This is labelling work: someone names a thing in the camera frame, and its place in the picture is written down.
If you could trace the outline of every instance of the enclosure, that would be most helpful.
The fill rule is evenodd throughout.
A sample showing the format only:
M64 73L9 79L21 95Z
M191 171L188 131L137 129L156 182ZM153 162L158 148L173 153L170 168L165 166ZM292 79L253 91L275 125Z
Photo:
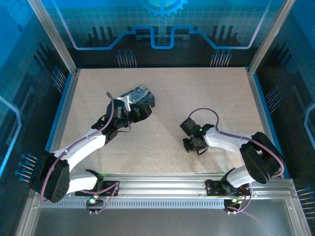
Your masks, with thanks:
M315 233L314 2L0 4L4 235L267 235L265 227L276 235ZM28 187L25 157L71 144L106 112L106 92L119 97L139 85L156 99L150 117L74 169L120 181L109 208L89 216L87 198L74 194L40 203ZM199 107L215 110L222 130L264 132L283 155L281 179L253 184L248 213L263 224L229 216L223 198L207 196L205 180L244 161L216 147L201 156L185 152L180 124ZM216 122L207 111L193 117Z

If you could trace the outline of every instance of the cable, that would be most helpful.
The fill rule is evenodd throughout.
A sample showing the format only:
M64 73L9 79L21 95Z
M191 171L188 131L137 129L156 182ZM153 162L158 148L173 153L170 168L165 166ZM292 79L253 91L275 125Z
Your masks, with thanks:
M48 201L48 199L44 200L44 192L45 192L45 189L46 189L46 186L47 186L47 182L48 182L48 179L51 175L51 173L53 172L56 164L61 160L61 158L63 158L65 155L67 155L67 153L72 149L74 148L76 145L78 145L79 143L81 143L82 141L86 140L86 139L89 139L89 138L92 138L98 134L100 134L110 123L110 121L112 120L113 116L114 116L114 98L112 97L112 95L107 92L106 95L110 98L111 100L111 105L112 105L112 111L111 111L111 114L110 114L110 117L107 121L107 123L98 131L88 135L88 136L84 136L83 138L79 139L78 141L74 142L73 144L71 144L63 153L61 153L61 155L55 160L55 162L52 164L52 166L50 167L46 177L45 177L45 180L44 180L44 183L43 183L43 186L41 188L41 191L40 191L40 201L42 203Z
M193 113L195 113L196 111L199 111L199 110L208 110L208 111L213 112L213 113L216 115L216 117L217 117L217 122L216 122L215 128L216 128L216 130L217 130L220 134L223 134L223 135L226 135L226 136L229 136L229 137L232 137L232 138L245 139L245 140L247 140L247 141L250 141L250 142L256 144L257 146L261 147L261 148L264 149L265 151L267 151L270 155L272 155L272 156L278 161L278 163L279 163L279 165L280 165L280 168L281 168L281 171L280 171L278 174L274 175L273 177L278 177L278 176L281 176L281 175L283 174L283 172L284 172L284 163L283 163L283 161L282 161L273 151L271 151L269 148L267 148L265 145L263 145L263 144L257 142L257 141L254 140L254 139L251 139L251 138L242 137L242 136L239 136L239 135L234 135L234 134L229 134L229 133L225 133L225 132L219 131L218 124L219 124L219 119L220 119L220 118L219 118L218 113L215 112L214 110L212 110L212 109L210 109L210 108L206 108L206 107L198 108L198 109L192 111L192 112L189 114L188 118L190 118L190 116L191 116Z
M233 210L237 210L237 212L235 212L235 214L237 213L241 213L242 211L244 211L248 205L251 203L251 200L252 200L252 183L250 183L250 187L251 187L251 194L250 194L250 198L248 199L248 202L247 204L245 205L245 207L243 207L241 210L237 209L237 208L234 208L234 207L230 207L230 206L227 206L227 208L230 208L230 209L233 209Z
M98 192L91 192L91 191L87 191L87 190L81 190L81 192L87 193L87 194L101 194L101 193L106 192L106 191L112 189L113 187L115 187L112 195L110 196L110 198L108 199L107 203L105 204L105 206L102 209L100 209L100 210L90 210L89 207L87 206L87 209L88 209L90 214L98 214L98 213L104 211L107 208L109 202L112 200L112 197L115 195L115 192L118 189L118 184L119 184L119 182L116 182L113 185L109 186L108 188L105 188L105 189L103 189L101 191L98 191Z
M129 133L131 131L131 126L128 125L127 127L129 127L129 130L128 131L124 131L124 130L121 130L121 131L118 131L117 133L120 133L120 132L123 132L123 133Z
M229 207L230 209L233 210L238 210L235 207ZM259 224L261 224L272 236L276 236L276 234L274 232L272 232L271 229L269 229L268 226L265 225L264 222L262 222L261 220L259 220L258 218L256 218L255 216L253 216L252 214L249 214L248 212L242 211L243 214L248 215L249 217L251 217L252 219L254 219L255 221L257 221Z

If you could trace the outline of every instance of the blue edge trim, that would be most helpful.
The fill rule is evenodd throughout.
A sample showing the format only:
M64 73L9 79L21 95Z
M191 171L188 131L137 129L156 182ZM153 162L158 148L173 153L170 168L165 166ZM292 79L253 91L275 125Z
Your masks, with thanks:
M267 122L268 122L268 125L269 125L269 128L270 128L270 131L271 131L272 138L274 139L275 146L279 150L281 155L283 155L282 150L280 148L280 143L279 143L278 137L276 135L276 131L275 131L274 125L273 125L273 123L271 121L271 116L270 116L270 113L269 113L269 110L268 110L268 107L267 107L266 100L264 99L264 95L262 93L262 89L261 89L261 86L260 86L260 83L259 83L259 80L258 80L256 72L254 73L253 77L254 77L254 81L255 81L257 89L258 89L259 98L261 100L262 107L263 107L264 112L265 112L266 117L267 117ZM286 166L285 163L284 163L283 176L284 176L284 178L290 178L289 171L287 170L287 166Z
M54 120L53 126L52 126L50 134L49 134L49 138L48 138L48 141L47 141L47 144L46 144L46 148L45 148L46 151L49 151L49 149L51 147L51 143L53 142L53 137L54 137L54 134L55 134L55 131L56 131L56 128L57 128L57 124L58 124L58 121L59 121L59 118L60 118L60 115L61 115L61 111L63 109L65 96L66 96L66 94L68 92L69 85L70 85L70 82L71 82L71 76L72 76L72 74L69 73L68 78L67 78L67 82L66 82L66 84L64 86L63 95L61 96L61 100L60 100L60 103L59 103L59 106L58 106L58 109L57 109L55 120Z

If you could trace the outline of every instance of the black mounting bracket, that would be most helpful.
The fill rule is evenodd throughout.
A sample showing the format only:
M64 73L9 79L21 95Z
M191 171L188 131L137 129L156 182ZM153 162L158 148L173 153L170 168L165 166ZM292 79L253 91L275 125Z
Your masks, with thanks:
M105 189L105 188L108 188L109 186L113 185L114 183L116 183L117 181L103 181L102 182L102 187L101 189ZM118 191L119 191L119 184L117 186L117 190L115 191L114 193L114 197L116 197L118 195ZM101 194L98 194L100 197L110 197L112 194L113 194L113 191L115 190L115 187L109 189L108 191L106 192L103 192ZM87 194L87 193L83 193L83 192L80 192L80 191L77 191L75 192L74 194L75 196L87 196L87 197L90 197L91 194Z
M207 179L205 181L206 185L206 191L207 191L207 196L235 196L235 197L242 197L244 195L249 196L250 195L250 189L246 188L248 187L248 184L244 184L243 190L241 188L234 188L231 191L231 194L228 194L227 191L223 188L222 186L222 181L221 180L211 180Z

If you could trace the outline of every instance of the blue pin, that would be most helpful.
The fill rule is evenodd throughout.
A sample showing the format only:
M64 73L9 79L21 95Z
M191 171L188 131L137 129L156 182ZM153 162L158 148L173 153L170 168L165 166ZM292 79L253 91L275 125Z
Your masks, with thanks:
M298 193L298 192L301 192L301 191L304 191L304 190L310 191L310 190L311 190L311 187L310 187L310 186L307 186L306 188L300 189L300 190L298 190L298 191L296 191L296 192Z
M30 153L28 153L28 157L32 157L32 158L34 158L34 159L36 159L36 160L37 160L37 158L36 158L36 157L34 157L34 156L32 156L32 154L30 154Z
M23 177L19 177L19 181L25 181L25 182L29 182L28 180L26 180L26 179L23 179Z
M300 199L300 201L308 200L308 199L311 199L311 200L313 201L313 200L315 199L315 198L314 198L314 195L310 195L309 198L302 198L302 199Z

